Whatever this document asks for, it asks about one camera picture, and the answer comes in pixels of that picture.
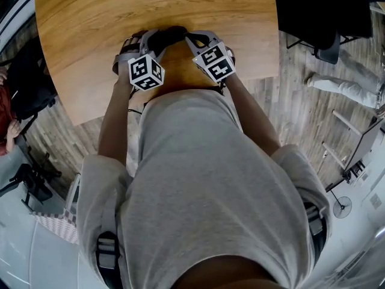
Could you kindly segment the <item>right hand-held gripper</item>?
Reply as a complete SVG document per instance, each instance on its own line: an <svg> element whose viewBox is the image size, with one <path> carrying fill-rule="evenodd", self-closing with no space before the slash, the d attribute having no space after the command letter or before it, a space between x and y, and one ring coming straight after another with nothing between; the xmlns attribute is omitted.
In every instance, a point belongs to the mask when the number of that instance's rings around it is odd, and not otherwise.
<svg viewBox="0 0 385 289"><path fill-rule="evenodd" d="M214 82L221 82L236 72L229 49L212 31L197 30L185 34L194 64Z"/></svg>

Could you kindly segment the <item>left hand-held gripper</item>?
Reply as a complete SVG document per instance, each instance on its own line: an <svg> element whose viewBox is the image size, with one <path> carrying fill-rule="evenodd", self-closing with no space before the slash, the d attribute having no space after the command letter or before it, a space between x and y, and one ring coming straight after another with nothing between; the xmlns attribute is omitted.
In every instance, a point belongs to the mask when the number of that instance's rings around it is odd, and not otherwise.
<svg viewBox="0 0 385 289"><path fill-rule="evenodd" d="M157 61L162 60L167 47L160 46L159 33L159 29L145 32L140 51L115 56L112 69L120 81L144 92L163 85L165 70Z"/></svg>

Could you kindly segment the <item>black glasses case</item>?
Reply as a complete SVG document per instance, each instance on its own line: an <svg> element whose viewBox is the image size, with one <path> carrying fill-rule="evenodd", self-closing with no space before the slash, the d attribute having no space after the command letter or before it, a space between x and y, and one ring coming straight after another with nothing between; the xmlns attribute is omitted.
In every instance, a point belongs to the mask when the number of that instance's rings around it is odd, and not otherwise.
<svg viewBox="0 0 385 289"><path fill-rule="evenodd" d="M184 40L187 32L184 26L170 26L164 30L160 30L160 46L168 47Z"/></svg>

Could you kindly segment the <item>person's right forearm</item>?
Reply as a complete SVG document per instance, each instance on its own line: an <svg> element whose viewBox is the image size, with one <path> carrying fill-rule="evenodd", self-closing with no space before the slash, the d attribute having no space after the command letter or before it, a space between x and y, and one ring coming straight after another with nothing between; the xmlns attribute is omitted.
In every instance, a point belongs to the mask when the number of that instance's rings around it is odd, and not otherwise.
<svg viewBox="0 0 385 289"><path fill-rule="evenodd" d="M229 90L244 134L267 155L273 155L281 145L269 118L236 73L226 78L226 87Z"/></svg>

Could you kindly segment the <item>person's left forearm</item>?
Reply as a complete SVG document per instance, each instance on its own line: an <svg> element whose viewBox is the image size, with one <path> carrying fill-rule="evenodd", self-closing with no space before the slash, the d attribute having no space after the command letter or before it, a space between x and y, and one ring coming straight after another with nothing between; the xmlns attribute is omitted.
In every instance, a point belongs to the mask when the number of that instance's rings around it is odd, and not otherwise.
<svg viewBox="0 0 385 289"><path fill-rule="evenodd" d="M132 85L129 75L119 72L103 117L97 154L126 166L128 154L128 109Z"/></svg>

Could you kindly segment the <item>person's left hand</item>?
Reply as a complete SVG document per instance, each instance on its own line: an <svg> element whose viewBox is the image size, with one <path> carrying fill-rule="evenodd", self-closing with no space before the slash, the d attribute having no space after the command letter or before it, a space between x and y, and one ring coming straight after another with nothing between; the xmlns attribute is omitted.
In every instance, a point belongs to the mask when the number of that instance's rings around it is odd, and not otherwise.
<svg viewBox="0 0 385 289"><path fill-rule="evenodd" d="M126 39L120 50L120 54L138 53L140 51L141 39L146 32L147 30L141 30Z"/></svg>

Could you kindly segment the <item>large black office chair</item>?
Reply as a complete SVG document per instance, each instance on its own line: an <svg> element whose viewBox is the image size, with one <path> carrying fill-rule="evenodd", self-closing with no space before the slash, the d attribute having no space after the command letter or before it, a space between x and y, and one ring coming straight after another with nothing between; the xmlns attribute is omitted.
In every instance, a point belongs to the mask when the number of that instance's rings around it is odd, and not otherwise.
<svg viewBox="0 0 385 289"><path fill-rule="evenodd" d="M336 36L373 36L368 0L276 0L279 30L318 49Z"/></svg>

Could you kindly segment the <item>person's grey t-shirt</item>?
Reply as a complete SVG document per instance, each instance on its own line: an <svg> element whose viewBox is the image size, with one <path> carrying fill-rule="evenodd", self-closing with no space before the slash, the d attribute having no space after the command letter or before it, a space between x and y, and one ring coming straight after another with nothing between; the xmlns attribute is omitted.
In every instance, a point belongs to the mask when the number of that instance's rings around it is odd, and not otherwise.
<svg viewBox="0 0 385 289"><path fill-rule="evenodd" d="M134 176L112 158L84 159L78 238L97 278L97 239L111 231L124 289L170 289L221 255L260 264L288 289L303 286L316 259L305 204L325 226L331 219L325 189L298 147L267 155L223 96L184 90L146 105L138 159Z"/></svg>

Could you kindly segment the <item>black swivel chair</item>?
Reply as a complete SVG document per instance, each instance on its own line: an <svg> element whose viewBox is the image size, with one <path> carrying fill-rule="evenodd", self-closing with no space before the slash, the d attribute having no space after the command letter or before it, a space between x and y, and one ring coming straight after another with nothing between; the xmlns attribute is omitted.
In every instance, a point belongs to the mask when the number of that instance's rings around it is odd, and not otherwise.
<svg viewBox="0 0 385 289"><path fill-rule="evenodd" d="M27 207L30 212L34 210L30 207L29 201L31 198L35 202L43 205L43 202L53 197L53 192L48 188L48 185L54 178L60 178L62 173L52 166L52 169L45 169L45 165L49 160L49 153L45 154L44 162L39 164L27 151L28 164L21 164L16 174L9 179L9 183L0 189L0 197L18 188L22 183L26 188L25 199L21 202Z"/></svg>

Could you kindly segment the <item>white-legged side table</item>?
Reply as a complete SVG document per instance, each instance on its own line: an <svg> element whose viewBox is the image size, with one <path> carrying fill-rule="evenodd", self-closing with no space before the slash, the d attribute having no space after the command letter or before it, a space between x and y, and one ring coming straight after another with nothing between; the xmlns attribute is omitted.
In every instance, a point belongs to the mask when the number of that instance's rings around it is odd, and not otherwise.
<svg viewBox="0 0 385 289"><path fill-rule="evenodd" d="M353 149L353 152L347 157L345 161L340 159L337 153L335 153L335 151L326 142L322 142L325 150L334 158L334 160L342 169L342 179L340 182L334 184L334 187L336 187L342 181L345 181L347 184L349 184L352 176L358 178L358 173L363 172L363 170L366 168L362 163L362 158L371 151L375 139L377 138L377 134L381 130L385 119L375 118L375 121L371 122L368 128L361 132L338 111L333 110L332 114L342 123L344 123L348 129L353 131L359 138L358 143Z"/></svg>

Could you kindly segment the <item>checkered foam mat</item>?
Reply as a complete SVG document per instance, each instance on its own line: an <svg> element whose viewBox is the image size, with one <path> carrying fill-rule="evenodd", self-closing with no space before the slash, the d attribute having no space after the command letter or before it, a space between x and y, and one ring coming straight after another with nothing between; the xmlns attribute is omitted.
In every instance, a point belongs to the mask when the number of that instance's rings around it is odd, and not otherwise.
<svg viewBox="0 0 385 289"><path fill-rule="evenodd" d="M76 214L64 209L62 214L32 212L36 221L63 240L79 244Z"/></svg>

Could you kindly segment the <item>black floor fan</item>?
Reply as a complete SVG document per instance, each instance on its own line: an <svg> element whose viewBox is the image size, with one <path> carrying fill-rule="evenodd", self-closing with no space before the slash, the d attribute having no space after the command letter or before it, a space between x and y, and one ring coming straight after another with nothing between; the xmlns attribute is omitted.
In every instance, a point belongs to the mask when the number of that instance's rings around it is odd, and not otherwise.
<svg viewBox="0 0 385 289"><path fill-rule="evenodd" d="M347 218L352 211L352 200L347 196L338 196L333 190L327 192L331 215L336 219Z"/></svg>

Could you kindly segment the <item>person's chin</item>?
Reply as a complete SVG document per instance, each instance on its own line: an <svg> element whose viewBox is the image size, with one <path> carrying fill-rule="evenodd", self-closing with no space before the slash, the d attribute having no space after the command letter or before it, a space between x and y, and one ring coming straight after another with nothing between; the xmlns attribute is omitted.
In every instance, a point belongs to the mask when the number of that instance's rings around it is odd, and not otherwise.
<svg viewBox="0 0 385 289"><path fill-rule="evenodd" d="M282 289L258 263L241 256L216 256L189 268L171 289Z"/></svg>

